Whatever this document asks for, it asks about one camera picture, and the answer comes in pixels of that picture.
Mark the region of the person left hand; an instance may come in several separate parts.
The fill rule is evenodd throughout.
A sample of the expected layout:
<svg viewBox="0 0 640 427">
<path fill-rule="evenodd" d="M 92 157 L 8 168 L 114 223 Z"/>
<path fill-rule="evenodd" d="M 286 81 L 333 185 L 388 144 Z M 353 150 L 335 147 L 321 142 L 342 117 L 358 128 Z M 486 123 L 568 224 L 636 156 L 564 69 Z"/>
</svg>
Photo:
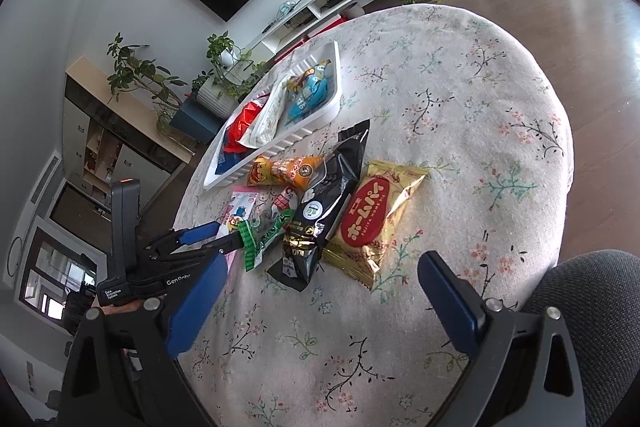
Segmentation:
<svg viewBox="0 0 640 427">
<path fill-rule="evenodd" d="M 142 300 L 134 300 L 131 301 L 131 303 L 126 303 L 126 305 L 122 306 L 109 305 L 102 307 L 102 311 L 105 315 L 131 313 L 140 309 L 142 307 L 142 303 Z"/>
</svg>

